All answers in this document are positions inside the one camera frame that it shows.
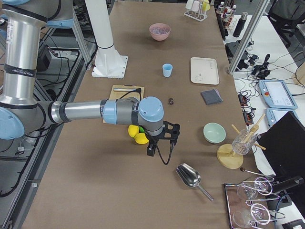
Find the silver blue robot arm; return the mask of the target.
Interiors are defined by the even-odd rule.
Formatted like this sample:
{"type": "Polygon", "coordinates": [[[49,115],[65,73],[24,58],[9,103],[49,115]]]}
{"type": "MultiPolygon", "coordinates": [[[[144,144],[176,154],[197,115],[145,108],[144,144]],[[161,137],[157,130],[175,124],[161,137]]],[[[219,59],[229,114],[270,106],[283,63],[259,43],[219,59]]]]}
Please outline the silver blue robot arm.
{"type": "Polygon", "coordinates": [[[51,124],[102,118],[108,124],[141,126],[149,140],[147,154],[158,151],[158,141],[177,143],[178,124],[164,120],[162,102],[146,98],[105,99],[90,102],[42,101],[34,98],[40,32],[44,26],[72,28],[70,0],[4,0],[7,15],[6,62],[0,96],[0,137],[10,140],[51,124]]]}

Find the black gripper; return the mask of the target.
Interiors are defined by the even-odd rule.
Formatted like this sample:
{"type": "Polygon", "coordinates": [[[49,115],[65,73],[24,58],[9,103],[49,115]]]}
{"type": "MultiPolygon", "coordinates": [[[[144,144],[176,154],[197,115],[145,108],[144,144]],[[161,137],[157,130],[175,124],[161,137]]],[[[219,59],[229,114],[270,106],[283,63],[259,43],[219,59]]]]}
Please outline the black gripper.
{"type": "Polygon", "coordinates": [[[154,156],[155,146],[159,140],[169,140],[170,144],[175,146],[177,144],[179,134],[179,124],[172,124],[168,121],[163,121],[163,124],[158,130],[148,132],[149,143],[147,146],[147,155],[154,156]]]}

